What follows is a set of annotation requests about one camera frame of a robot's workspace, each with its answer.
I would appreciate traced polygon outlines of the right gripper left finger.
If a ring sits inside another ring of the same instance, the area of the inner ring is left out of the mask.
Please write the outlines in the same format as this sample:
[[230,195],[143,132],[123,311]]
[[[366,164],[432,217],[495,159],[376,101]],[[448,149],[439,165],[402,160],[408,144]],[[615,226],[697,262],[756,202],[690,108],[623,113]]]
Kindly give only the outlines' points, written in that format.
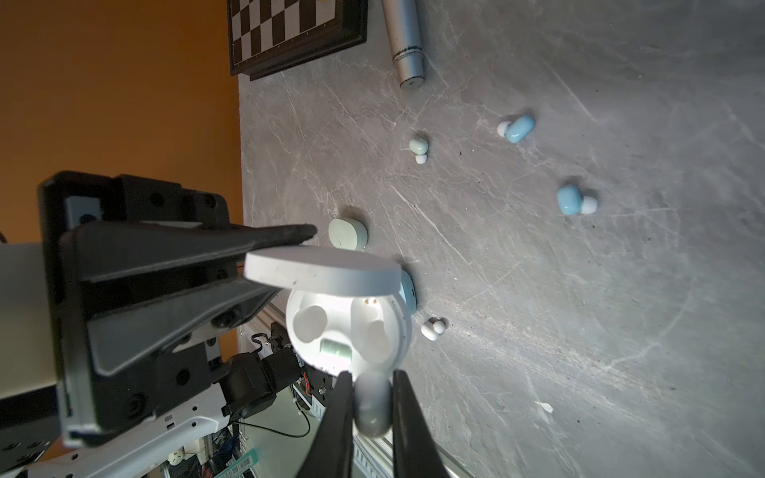
[[353,464],[354,383],[341,372],[297,478],[349,478]]

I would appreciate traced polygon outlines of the green earbud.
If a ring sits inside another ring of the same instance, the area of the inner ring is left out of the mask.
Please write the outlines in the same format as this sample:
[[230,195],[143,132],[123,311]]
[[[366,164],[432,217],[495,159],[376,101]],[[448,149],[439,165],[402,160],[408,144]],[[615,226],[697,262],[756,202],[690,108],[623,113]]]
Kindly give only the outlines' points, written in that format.
[[377,438],[392,426],[392,383],[384,374],[365,372],[354,385],[354,419],[358,432]]

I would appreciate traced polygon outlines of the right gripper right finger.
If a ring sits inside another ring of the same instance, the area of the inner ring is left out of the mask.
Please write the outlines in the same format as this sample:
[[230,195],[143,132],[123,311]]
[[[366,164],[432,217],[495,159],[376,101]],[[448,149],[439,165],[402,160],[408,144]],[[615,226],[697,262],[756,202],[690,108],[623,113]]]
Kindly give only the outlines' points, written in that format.
[[392,375],[392,447],[394,477],[448,478],[404,370]]

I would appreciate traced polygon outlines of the white charging case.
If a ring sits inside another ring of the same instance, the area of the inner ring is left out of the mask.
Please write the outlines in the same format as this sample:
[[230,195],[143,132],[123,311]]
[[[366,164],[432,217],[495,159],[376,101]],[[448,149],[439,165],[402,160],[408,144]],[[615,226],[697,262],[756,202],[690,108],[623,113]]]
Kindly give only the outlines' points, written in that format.
[[402,266],[365,252],[283,246],[246,255],[247,280],[289,291],[289,339],[306,364],[338,376],[400,368],[412,315],[400,296]]

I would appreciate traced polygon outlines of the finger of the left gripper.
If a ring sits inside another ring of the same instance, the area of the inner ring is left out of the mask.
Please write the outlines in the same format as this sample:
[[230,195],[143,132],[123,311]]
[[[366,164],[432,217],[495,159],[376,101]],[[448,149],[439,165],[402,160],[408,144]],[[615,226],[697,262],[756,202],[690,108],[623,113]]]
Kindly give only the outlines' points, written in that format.
[[232,278],[98,315],[88,324],[94,369],[100,376],[114,376],[241,303],[258,300],[267,305],[278,292]]
[[204,229],[94,221],[65,233],[59,252],[63,272],[70,277],[111,281],[300,245],[316,234],[311,224]]

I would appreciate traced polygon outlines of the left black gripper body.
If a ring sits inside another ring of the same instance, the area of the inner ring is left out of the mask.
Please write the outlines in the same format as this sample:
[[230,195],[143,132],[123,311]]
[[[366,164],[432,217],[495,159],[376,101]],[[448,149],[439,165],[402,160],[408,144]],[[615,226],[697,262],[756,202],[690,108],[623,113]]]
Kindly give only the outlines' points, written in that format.
[[60,172],[38,190],[43,252],[57,362],[59,414],[69,446],[96,447],[142,422],[195,398],[225,376],[209,343],[261,311],[241,303],[176,344],[156,351],[114,376],[94,369],[88,324],[119,308],[163,298],[208,283],[242,278],[244,256],[111,281],[79,281],[63,272],[62,236],[94,221],[223,229],[230,221],[223,197],[177,183],[121,175]]

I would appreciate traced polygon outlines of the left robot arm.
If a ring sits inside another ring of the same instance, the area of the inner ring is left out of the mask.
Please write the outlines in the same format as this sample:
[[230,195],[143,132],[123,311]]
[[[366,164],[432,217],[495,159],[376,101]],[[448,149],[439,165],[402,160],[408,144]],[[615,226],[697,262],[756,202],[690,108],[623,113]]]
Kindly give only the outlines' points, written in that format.
[[315,226],[236,225],[220,195],[131,175],[62,171],[38,204],[55,382],[2,400],[3,471],[30,475],[62,436],[72,477],[87,448],[141,425],[159,428],[143,448],[168,454],[167,434],[247,418],[298,380],[291,352],[212,348],[277,294],[240,276],[246,254],[302,244]]

